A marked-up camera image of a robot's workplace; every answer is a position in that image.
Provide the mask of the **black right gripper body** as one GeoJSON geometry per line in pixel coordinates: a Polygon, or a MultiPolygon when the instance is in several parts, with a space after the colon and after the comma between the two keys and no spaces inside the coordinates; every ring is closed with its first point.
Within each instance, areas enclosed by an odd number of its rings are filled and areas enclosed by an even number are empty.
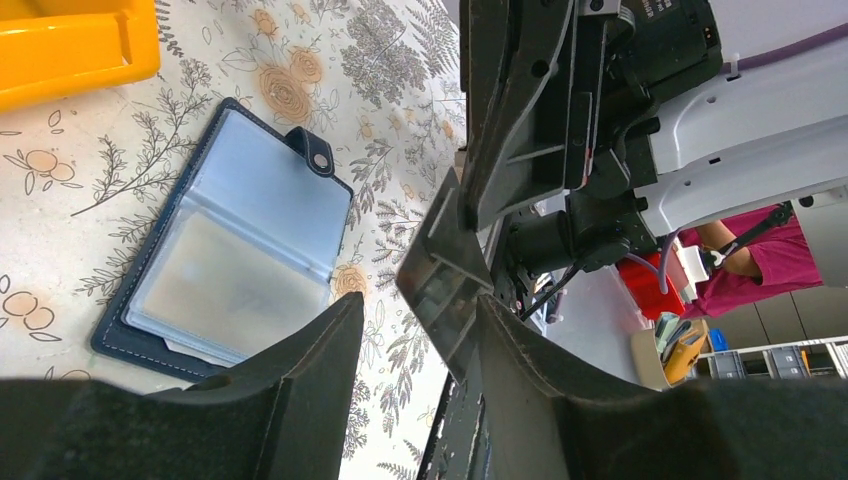
{"type": "Polygon", "coordinates": [[[657,113],[721,64],[706,1],[591,1],[577,7],[567,38],[565,207],[516,222],[507,242],[512,264],[531,276],[591,272],[662,248],[636,195],[658,179],[649,142],[657,113]]]}

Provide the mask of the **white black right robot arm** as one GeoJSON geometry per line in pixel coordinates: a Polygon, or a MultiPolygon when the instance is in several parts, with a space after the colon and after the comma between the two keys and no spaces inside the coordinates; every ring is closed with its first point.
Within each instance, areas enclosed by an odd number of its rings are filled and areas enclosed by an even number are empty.
{"type": "Polygon", "coordinates": [[[847,5],[463,1],[467,224],[518,282],[765,208],[847,283],[847,5]]]}

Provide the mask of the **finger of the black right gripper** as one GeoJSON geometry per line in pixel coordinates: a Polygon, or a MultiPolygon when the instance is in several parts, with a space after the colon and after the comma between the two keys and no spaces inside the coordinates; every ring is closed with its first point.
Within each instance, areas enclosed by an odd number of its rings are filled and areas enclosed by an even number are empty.
{"type": "Polygon", "coordinates": [[[573,1],[463,1],[466,225],[479,231],[565,183],[573,1]]]}

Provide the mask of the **blue leather card holder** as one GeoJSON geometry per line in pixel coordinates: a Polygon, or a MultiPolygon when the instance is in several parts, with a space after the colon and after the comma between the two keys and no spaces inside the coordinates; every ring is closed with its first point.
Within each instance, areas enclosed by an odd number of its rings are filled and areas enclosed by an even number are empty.
{"type": "Polygon", "coordinates": [[[352,200],[325,140],[224,99],[91,348],[197,382],[291,336],[328,304],[352,200]]]}

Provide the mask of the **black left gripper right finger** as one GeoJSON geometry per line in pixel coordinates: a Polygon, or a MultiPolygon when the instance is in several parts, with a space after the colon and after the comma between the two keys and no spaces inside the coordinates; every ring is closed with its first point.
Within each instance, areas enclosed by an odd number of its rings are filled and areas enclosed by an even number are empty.
{"type": "Polygon", "coordinates": [[[479,298],[498,479],[843,479],[847,384],[696,380],[654,391],[611,375],[479,298]]]}

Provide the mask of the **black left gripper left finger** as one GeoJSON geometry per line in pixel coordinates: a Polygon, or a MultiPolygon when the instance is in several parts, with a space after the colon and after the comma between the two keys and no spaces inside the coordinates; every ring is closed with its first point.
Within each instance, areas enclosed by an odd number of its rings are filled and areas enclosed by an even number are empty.
{"type": "Polygon", "coordinates": [[[349,293],[301,330],[186,389],[5,380],[5,479],[335,479],[364,324],[349,293]]]}

